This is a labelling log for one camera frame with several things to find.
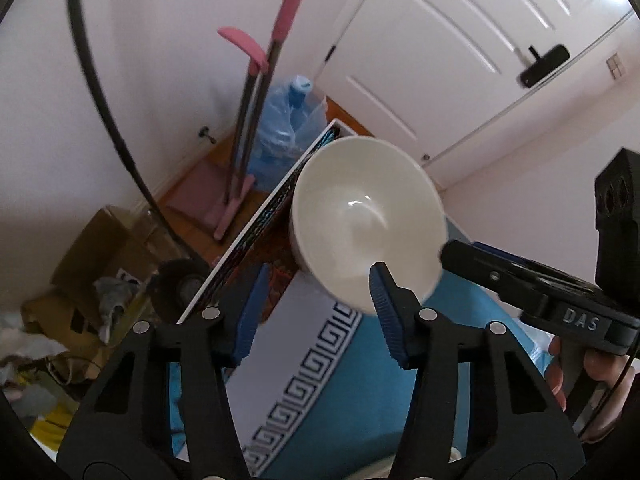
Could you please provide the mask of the white round bowl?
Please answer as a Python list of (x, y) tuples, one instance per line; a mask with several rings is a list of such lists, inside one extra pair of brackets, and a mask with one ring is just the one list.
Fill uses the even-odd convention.
[(294, 188), (290, 232), (300, 266), (330, 297), (364, 314), (375, 312), (375, 263), (421, 301), (442, 276), (448, 226), (433, 181), (400, 148), (370, 136), (345, 136), (309, 157)]

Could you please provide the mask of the cardboard box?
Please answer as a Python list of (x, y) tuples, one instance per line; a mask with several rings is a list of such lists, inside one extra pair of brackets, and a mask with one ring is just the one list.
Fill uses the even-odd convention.
[(160, 264), (180, 256), (152, 211), (105, 206), (54, 270), (50, 292), (22, 305), (23, 321), (73, 356), (93, 356)]

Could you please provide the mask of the teal tablecloth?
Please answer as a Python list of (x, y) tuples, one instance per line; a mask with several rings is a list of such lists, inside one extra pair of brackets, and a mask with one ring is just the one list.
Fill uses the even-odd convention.
[(377, 318), (297, 273), (227, 384), (250, 474), (343, 479), (386, 460), (415, 381), (390, 357)]

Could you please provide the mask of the white door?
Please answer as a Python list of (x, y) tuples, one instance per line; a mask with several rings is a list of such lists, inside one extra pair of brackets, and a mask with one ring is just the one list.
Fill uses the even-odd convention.
[[(588, 55), (633, 19), (628, 0), (360, 0), (317, 84), (449, 188), (574, 110)], [(557, 44), (570, 59), (524, 88), (528, 48)]]

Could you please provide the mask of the blue water jug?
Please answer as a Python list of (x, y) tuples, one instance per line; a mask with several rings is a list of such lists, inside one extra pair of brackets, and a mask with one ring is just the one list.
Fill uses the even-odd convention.
[(303, 75), (278, 81), (268, 91), (248, 162), (259, 192), (270, 193), (326, 128), (326, 99)]

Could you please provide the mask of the pink broom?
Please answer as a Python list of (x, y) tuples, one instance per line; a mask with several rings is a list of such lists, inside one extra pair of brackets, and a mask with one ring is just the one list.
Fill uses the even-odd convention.
[(255, 178), (247, 171), (250, 153), (283, 44), (288, 38), (301, 2), (302, 0), (282, 0), (267, 51), (241, 29), (235, 27), (218, 29), (218, 35), (244, 52), (250, 62), (248, 62), (238, 118), (235, 123), (221, 215), (214, 231), (214, 240), (217, 242), (226, 235), (246, 194), (255, 182)]

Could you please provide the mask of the wall light switch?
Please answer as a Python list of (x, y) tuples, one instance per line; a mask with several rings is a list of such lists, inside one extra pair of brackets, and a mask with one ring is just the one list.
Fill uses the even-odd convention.
[(619, 80), (626, 74), (626, 68), (620, 56), (615, 53), (606, 60), (606, 66), (614, 80)]

